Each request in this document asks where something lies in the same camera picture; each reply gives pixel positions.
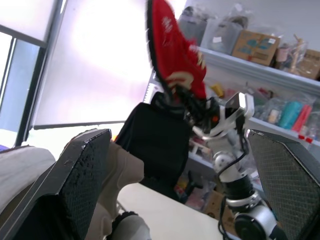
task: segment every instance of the black chair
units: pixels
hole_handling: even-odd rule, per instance
[[[141,184],[184,203],[194,188],[202,188],[201,177],[188,173],[183,198],[174,187],[183,173],[189,152],[191,127],[184,120],[182,106],[169,106],[157,92],[151,104],[140,103],[131,112],[115,143],[144,162]]]

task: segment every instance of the cardboard box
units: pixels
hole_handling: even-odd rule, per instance
[[[204,213],[209,215],[210,217],[219,220],[220,215],[220,205],[221,201],[223,199],[224,195],[213,191],[210,195],[210,198],[208,200],[208,203],[206,207],[204,208]],[[222,218],[223,226],[225,230],[234,235],[237,236],[236,230],[235,230],[235,221],[234,221],[234,215],[231,212],[231,210],[228,208],[228,206],[225,207],[223,218]]]
[[[308,79],[320,77],[320,52],[307,49],[302,62],[298,66],[300,76]]]
[[[242,30],[232,56],[269,66],[279,46],[280,38]]]

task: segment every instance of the textured gripper pad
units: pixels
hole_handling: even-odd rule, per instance
[[[251,131],[248,137],[263,191],[288,239],[305,239],[320,209],[320,188],[301,163],[313,157],[299,143],[266,135]],[[293,146],[296,158],[279,141]]]
[[[102,182],[106,177],[110,137],[109,131],[98,135],[94,132],[84,133],[67,145],[59,159],[65,159],[65,165],[67,165],[69,161],[74,162],[76,158],[76,163],[59,196],[72,231],[81,240],[86,237]]]

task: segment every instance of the wire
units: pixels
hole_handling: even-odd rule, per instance
[[[220,205],[220,213],[219,213],[219,222],[218,222],[218,230],[221,233],[223,240],[231,240],[231,238],[228,236],[227,231],[225,229],[224,223],[223,223],[223,216],[225,212],[226,207],[226,196],[223,197]]]
[[[235,125],[236,125],[236,130],[237,130],[237,134],[239,135],[239,140],[240,140],[240,145],[241,145],[241,150],[243,152],[243,154],[238,157],[236,160],[230,162],[227,166],[225,166],[221,171],[218,172],[217,176],[219,177],[225,170],[227,170],[228,168],[230,168],[232,165],[240,162],[248,153],[249,153],[249,146],[248,146],[248,141],[245,138],[245,133],[244,133],[244,124],[245,124],[245,116],[241,115],[240,117],[238,117],[235,121]],[[225,212],[225,207],[226,207],[226,200],[227,197],[224,196],[222,201],[221,201],[221,205],[220,205],[220,214],[219,214],[219,221],[218,221],[218,230],[221,233],[223,240],[231,240],[231,238],[228,236],[227,231],[224,227],[224,223],[223,223],[223,216],[224,216],[224,212]]]
[[[247,154],[248,154],[248,142],[247,140],[245,139],[245,137],[240,137],[240,142],[241,142],[241,148],[242,148],[242,155],[240,157],[238,157],[236,160],[230,162],[227,166],[225,166],[222,170],[220,170],[218,173],[217,173],[217,176],[219,177],[225,170],[227,170],[228,168],[230,168],[232,165],[240,162]]]

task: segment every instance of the white table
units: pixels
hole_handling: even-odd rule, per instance
[[[124,187],[118,201],[139,214],[152,240],[222,240],[218,221],[139,183]]]

